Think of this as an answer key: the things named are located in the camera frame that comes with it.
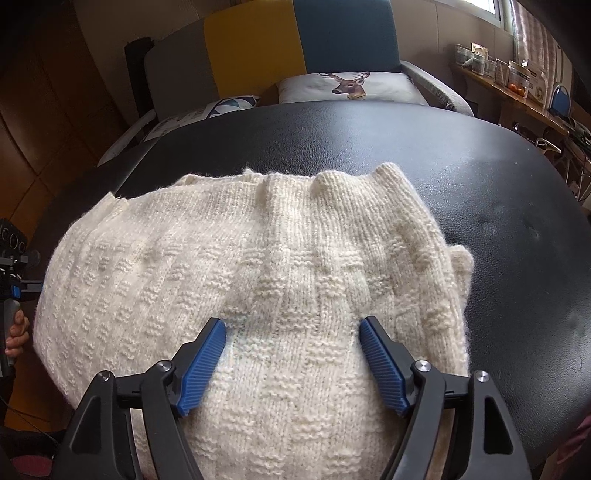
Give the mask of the person's left hand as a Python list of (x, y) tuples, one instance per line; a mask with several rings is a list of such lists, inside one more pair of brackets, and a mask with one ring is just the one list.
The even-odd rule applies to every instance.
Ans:
[(13, 323), (6, 336), (6, 348), (4, 353), (10, 359), (16, 359), (23, 353), (24, 345), (30, 338), (29, 319), (25, 316), (22, 309), (16, 311), (13, 317)]

